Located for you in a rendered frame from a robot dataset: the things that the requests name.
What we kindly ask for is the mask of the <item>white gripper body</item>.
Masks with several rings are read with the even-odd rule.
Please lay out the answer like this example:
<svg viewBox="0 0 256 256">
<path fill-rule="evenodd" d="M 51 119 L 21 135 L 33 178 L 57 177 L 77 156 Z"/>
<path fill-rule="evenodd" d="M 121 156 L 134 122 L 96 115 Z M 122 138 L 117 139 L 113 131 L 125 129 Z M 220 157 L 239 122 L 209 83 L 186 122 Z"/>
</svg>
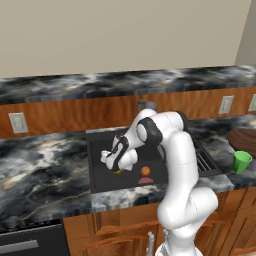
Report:
<svg viewBox="0 0 256 256">
<path fill-rule="evenodd" d="M 110 151 L 103 150 L 101 152 L 100 161 L 104 163 L 106 166 L 112 166 L 115 161 L 115 155 Z"/>
</svg>

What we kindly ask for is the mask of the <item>black sink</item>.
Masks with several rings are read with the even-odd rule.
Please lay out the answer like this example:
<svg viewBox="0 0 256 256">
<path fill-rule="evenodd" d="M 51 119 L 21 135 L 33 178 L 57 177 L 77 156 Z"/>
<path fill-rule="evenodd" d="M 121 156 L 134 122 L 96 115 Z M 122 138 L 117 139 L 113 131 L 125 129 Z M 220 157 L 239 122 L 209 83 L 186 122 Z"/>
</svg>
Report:
<svg viewBox="0 0 256 256">
<path fill-rule="evenodd" d="M 165 166 L 164 149 L 160 146 L 151 148 L 148 145 L 137 148 L 139 161 L 131 171 L 124 170 L 120 175 L 110 171 L 100 161 L 101 151 L 110 151 L 112 142 L 116 135 L 125 133 L 127 128 L 111 130 L 93 130 L 86 132 L 89 174 L 92 193 L 127 189 L 144 185 L 166 184 L 168 182 L 167 167 Z M 150 174 L 143 176 L 141 168 L 150 168 Z M 149 184 L 138 184 L 142 177 L 149 177 L 154 180 Z"/>
</svg>

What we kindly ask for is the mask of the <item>green cup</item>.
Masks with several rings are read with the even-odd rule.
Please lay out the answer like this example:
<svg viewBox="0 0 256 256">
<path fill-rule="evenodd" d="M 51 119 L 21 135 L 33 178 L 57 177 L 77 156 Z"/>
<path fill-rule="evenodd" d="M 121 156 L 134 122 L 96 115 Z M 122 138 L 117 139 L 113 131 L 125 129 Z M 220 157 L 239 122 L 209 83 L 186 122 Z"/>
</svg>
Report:
<svg viewBox="0 0 256 256">
<path fill-rule="evenodd" d="M 236 151 L 234 153 L 233 171 L 236 174 L 242 174 L 252 161 L 252 156 L 245 151 Z"/>
</svg>

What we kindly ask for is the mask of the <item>brown wooden bowl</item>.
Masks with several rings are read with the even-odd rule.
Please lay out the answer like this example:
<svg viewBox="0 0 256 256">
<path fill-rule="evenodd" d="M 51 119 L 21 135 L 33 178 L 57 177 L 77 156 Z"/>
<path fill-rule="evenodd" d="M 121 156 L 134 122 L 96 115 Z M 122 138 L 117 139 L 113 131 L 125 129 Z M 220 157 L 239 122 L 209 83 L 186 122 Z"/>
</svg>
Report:
<svg viewBox="0 0 256 256">
<path fill-rule="evenodd" d="M 256 130 L 236 128 L 228 132 L 227 140 L 235 151 L 245 151 L 256 159 Z"/>
</svg>

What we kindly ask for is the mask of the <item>grey tap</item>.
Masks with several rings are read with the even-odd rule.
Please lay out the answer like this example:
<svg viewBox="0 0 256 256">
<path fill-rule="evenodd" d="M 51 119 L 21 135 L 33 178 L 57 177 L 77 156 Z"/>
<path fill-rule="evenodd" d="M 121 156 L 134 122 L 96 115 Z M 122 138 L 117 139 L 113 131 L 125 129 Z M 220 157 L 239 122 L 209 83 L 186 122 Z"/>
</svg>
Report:
<svg viewBox="0 0 256 256">
<path fill-rule="evenodd" d="M 138 111 L 142 111 L 143 109 L 152 109 L 152 110 L 156 111 L 157 104 L 154 101 L 139 99 L 137 109 L 138 109 Z"/>
</svg>

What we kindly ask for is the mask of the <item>wooden cupboard door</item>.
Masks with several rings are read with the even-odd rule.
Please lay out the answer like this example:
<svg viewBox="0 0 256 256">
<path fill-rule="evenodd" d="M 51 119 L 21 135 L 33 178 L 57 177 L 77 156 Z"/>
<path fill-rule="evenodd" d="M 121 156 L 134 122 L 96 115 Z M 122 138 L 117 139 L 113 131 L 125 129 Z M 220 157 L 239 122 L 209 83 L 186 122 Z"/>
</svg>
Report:
<svg viewBox="0 0 256 256">
<path fill-rule="evenodd" d="M 146 256 L 149 232 L 156 251 L 164 241 L 157 207 L 155 203 L 64 218 L 71 256 Z"/>
<path fill-rule="evenodd" d="M 256 187 L 220 192 L 196 235 L 203 256 L 256 256 Z"/>
</svg>

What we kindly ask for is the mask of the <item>black dishwasher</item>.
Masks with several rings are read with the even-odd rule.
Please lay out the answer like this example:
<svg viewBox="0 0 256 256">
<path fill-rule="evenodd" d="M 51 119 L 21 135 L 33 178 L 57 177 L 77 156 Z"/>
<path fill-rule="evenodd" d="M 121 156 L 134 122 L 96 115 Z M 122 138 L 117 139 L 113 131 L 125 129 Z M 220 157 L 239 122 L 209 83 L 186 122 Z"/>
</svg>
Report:
<svg viewBox="0 0 256 256">
<path fill-rule="evenodd" d="M 0 234 L 0 256 L 70 256 L 61 224 Z"/>
</svg>

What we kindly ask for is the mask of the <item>white wall socket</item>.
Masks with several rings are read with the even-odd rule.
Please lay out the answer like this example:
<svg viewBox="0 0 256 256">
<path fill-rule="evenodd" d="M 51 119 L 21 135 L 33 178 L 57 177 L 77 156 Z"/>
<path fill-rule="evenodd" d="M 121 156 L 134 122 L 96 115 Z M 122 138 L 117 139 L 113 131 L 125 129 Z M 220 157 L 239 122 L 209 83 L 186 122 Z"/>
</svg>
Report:
<svg viewBox="0 0 256 256">
<path fill-rule="evenodd" d="M 253 111 L 256 111 L 256 94 L 252 96 L 252 99 L 248 108 L 248 112 L 253 112 Z"/>
<path fill-rule="evenodd" d="M 228 114 L 230 112 L 232 102 L 233 102 L 234 96 L 223 96 L 219 113 L 220 114 Z"/>
<path fill-rule="evenodd" d="M 28 132 L 28 126 L 23 112 L 9 113 L 8 116 L 15 134 Z"/>
</svg>

